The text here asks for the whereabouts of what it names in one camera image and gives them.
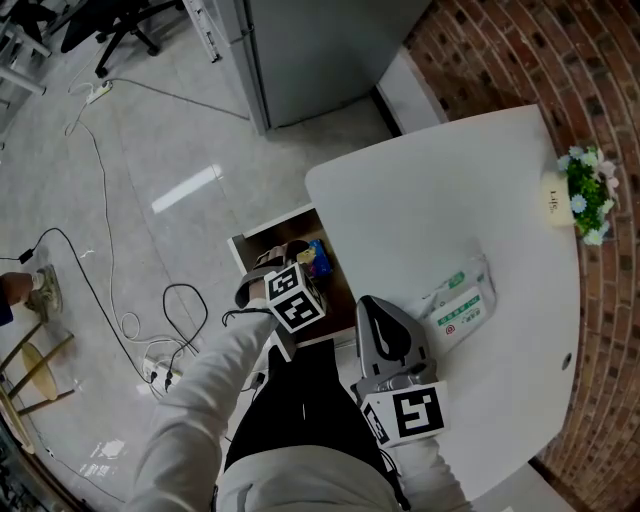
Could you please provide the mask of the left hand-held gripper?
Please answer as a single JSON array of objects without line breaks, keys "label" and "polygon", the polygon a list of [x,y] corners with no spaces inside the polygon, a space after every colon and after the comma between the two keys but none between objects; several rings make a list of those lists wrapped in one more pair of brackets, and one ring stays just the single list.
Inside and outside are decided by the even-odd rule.
[{"label": "left hand-held gripper", "polygon": [[272,335],[286,362],[291,362],[298,348],[324,341],[318,323],[327,313],[327,303],[297,257],[310,248],[305,240],[292,240],[283,245],[284,264],[280,271],[272,271],[274,251],[263,253],[251,271],[245,274],[235,294],[235,304],[245,308],[251,300],[264,299],[279,324]]}]

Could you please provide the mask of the blue and white cardboard box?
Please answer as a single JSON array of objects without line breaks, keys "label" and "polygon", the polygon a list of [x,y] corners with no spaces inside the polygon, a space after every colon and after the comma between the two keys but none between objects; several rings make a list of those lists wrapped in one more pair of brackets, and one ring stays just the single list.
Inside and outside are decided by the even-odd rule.
[{"label": "blue and white cardboard box", "polygon": [[296,255],[296,261],[315,279],[332,273],[332,266],[321,239],[308,242],[308,247]]}]

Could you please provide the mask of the white drawer with wooden inside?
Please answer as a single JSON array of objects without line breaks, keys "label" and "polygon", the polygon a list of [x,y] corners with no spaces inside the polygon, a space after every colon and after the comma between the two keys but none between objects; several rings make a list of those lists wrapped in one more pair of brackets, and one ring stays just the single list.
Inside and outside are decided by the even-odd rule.
[{"label": "white drawer with wooden inside", "polygon": [[320,292],[327,303],[326,316],[293,334],[279,327],[269,337],[267,346],[281,349],[287,360],[298,347],[328,339],[342,345],[355,338],[354,297],[320,218],[313,205],[308,204],[227,240],[240,272],[246,274],[258,256],[295,239],[321,240],[332,272],[319,280]]}]

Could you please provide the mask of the person's left forearm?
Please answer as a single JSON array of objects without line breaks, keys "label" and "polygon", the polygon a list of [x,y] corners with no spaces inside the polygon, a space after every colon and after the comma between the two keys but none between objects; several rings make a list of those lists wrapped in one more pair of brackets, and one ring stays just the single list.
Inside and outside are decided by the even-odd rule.
[{"label": "person's left forearm", "polygon": [[246,379],[277,325],[266,301],[249,302],[156,405],[124,512],[208,512],[220,439]]}]

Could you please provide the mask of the person's right forearm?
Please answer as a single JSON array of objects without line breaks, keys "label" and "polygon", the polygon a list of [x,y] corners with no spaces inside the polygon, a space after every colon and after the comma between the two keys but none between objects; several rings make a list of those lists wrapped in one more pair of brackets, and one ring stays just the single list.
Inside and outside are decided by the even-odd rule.
[{"label": "person's right forearm", "polygon": [[435,438],[388,449],[411,512],[474,512]]}]

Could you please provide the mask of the white wipes packet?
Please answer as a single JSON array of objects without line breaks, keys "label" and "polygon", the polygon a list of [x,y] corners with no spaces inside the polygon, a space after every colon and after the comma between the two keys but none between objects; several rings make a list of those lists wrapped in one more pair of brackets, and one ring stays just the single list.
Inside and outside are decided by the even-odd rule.
[{"label": "white wipes packet", "polygon": [[489,261],[477,239],[468,242],[465,256],[451,276],[408,306],[409,314],[425,328],[430,348],[438,357],[469,337],[496,310]]}]

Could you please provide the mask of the person's black trousers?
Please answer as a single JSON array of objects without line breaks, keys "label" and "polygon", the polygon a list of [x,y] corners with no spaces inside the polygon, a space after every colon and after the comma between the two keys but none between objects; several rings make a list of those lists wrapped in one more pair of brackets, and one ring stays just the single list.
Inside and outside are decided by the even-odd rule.
[{"label": "person's black trousers", "polygon": [[331,340],[297,349],[289,362],[273,347],[268,365],[268,380],[234,434],[226,467],[261,452],[318,446],[387,474],[375,436],[340,383]]}]

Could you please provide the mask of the white power strip with plugs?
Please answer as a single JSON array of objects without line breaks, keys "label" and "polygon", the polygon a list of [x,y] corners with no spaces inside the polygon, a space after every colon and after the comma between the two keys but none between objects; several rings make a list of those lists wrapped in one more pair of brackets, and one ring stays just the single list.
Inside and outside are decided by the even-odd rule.
[{"label": "white power strip with plugs", "polygon": [[146,356],[142,360],[140,372],[156,393],[165,393],[169,362],[169,359],[158,360],[150,356]]}]

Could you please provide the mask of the person's grey sweatshirt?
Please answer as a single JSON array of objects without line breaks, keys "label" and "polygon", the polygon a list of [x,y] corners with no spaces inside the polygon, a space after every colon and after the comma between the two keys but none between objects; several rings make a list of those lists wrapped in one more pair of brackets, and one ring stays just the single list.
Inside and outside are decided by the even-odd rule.
[{"label": "person's grey sweatshirt", "polygon": [[244,457],[225,470],[217,486],[216,512],[400,512],[380,472],[320,446]]}]

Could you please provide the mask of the grey refrigerator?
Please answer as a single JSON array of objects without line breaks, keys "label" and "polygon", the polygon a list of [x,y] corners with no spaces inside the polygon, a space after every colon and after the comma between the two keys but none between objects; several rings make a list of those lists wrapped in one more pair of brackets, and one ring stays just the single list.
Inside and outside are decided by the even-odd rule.
[{"label": "grey refrigerator", "polygon": [[370,93],[432,0],[212,0],[259,134]]}]

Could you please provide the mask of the flower pot with pale flowers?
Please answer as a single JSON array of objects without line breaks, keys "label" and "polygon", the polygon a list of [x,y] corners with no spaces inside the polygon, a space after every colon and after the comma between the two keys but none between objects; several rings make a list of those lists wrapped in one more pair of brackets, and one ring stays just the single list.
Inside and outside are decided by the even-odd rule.
[{"label": "flower pot with pale flowers", "polygon": [[543,212],[553,227],[574,227],[583,242],[600,246],[611,229],[608,215],[616,205],[616,166],[601,149],[572,146],[541,176]]}]

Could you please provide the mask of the white metal rack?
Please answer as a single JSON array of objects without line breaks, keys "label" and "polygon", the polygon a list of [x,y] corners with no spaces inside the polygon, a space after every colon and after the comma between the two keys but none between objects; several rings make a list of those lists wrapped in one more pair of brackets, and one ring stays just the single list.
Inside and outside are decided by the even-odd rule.
[{"label": "white metal rack", "polygon": [[214,24],[204,6],[203,0],[182,0],[191,22],[202,42],[211,63],[221,59],[214,40]]}]

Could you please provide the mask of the wooden stool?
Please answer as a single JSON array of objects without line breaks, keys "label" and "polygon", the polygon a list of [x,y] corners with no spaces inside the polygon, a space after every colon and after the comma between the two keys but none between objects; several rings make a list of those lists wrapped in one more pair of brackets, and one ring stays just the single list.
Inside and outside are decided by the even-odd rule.
[{"label": "wooden stool", "polygon": [[[19,443],[21,449],[29,455],[35,454],[35,448],[23,419],[33,412],[44,409],[75,393],[74,389],[65,392],[58,390],[55,377],[49,366],[50,361],[75,340],[75,336],[73,333],[69,333],[50,352],[43,355],[31,342],[32,337],[42,327],[42,322],[37,323],[23,336],[7,357],[0,360],[0,377],[5,377],[5,370],[17,356],[22,358],[26,370],[25,375],[18,383],[11,385],[8,391],[0,383],[0,419],[7,424],[10,433]],[[43,400],[34,405],[17,409],[14,405],[14,400],[19,397],[19,393],[23,388],[29,384],[33,385],[43,397]]]}]

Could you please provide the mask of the black office chair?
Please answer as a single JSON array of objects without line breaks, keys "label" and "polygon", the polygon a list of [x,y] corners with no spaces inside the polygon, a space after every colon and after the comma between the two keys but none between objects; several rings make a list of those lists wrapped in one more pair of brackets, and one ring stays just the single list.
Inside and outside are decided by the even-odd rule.
[{"label": "black office chair", "polygon": [[96,36],[100,44],[108,42],[95,68],[98,78],[106,78],[109,57],[126,35],[141,41],[149,56],[159,54],[160,47],[142,31],[140,24],[169,9],[184,11],[183,0],[160,0],[157,4],[151,0],[86,0],[71,16],[60,51],[69,53],[91,36]]}]

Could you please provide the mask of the white table with legs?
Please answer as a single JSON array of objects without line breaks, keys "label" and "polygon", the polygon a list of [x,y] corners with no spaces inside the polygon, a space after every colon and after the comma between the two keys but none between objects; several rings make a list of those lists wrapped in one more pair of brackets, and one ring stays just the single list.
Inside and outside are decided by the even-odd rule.
[{"label": "white table with legs", "polygon": [[4,47],[0,49],[0,79],[11,82],[33,94],[44,95],[46,93],[45,87],[11,68],[11,53],[18,42],[30,47],[46,58],[50,57],[52,52],[45,45],[26,34],[9,19],[0,23],[0,43],[4,38],[7,38],[8,41]]}]

